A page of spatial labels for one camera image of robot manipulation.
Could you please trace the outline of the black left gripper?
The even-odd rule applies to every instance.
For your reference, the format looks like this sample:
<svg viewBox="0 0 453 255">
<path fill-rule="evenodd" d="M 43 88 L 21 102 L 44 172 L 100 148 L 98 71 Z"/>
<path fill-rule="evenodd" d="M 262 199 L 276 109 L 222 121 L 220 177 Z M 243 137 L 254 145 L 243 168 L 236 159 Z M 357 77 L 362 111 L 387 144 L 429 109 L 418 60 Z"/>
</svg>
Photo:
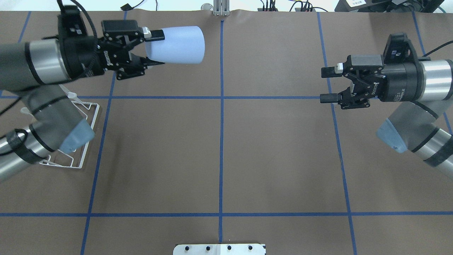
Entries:
<svg viewBox="0 0 453 255">
<path fill-rule="evenodd" d="M 102 37 L 82 36 L 62 39 L 62 63 L 69 80 L 115 72 L 118 80 L 143 76 L 150 66 L 164 62 L 131 53 L 145 41 L 165 40 L 163 29 L 139 27 L 135 20 L 102 21 Z"/>
</svg>

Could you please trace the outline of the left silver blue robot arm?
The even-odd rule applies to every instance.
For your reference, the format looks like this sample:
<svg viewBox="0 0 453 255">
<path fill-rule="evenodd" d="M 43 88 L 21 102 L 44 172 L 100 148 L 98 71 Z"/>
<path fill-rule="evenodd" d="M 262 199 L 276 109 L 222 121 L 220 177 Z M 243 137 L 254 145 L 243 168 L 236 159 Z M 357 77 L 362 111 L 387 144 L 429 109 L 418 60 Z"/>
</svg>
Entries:
<svg viewBox="0 0 453 255">
<path fill-rule="evenodd" d="M 103 36 L 89 36 L 81 18 L 58 18 L 58 35 L 1 46 L 1 89 L 18 96 L 35 122 L 1 137 L 1 181 L 60 150 L 70 153 L 95 137 L 62 85 L 115 71 L 119 79 L 144 75 L 159 61 L 131 54 L 142 42 L 165 39 L 163 30 L 135 20 L 102 21 Z"/>
</svg>

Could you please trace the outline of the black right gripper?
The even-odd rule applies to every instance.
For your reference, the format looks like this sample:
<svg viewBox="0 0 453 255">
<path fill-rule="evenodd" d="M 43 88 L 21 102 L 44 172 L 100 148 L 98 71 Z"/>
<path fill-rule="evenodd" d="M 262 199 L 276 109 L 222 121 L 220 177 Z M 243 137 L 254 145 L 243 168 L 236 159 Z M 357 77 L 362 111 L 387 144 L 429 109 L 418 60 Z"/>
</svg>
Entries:
<svg viewBox="0 0 453 255">
<path fill-rule="evenodd" d="M 344 63 L 322 67 L 323 79 L 345 77 L 351 85 L 340 93 L 320 94 L 320 103 L 342 109 L 368 108 L 369 99 L 406 102 L 421 96 L 421 63 L 413 56 L 385 61 L 383 55 L 349 55 Z"/>
</svg>

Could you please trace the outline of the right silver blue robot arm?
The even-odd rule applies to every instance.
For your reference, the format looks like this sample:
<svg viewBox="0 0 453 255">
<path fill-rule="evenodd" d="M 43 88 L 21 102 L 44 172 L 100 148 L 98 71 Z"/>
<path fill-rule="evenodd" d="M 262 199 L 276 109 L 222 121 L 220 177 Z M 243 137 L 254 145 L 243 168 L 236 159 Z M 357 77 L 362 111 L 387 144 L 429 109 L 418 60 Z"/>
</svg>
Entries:
<svg viewBox="0 0 453 255">
<path fill-rule="evenodd" d="M 399 153 L 411 151 L 452 178 L 452 134 L 435 124 L 452 106 L 452 60 L 349 55 L 343 63 L 321 68 L 321 76 L 351 80 L 342 92 L 321 94 L 321 103 L 336 103 L 342 109 L 369 108 L 375 97 L 400 103 L 377 137 Z"/>
</svg>

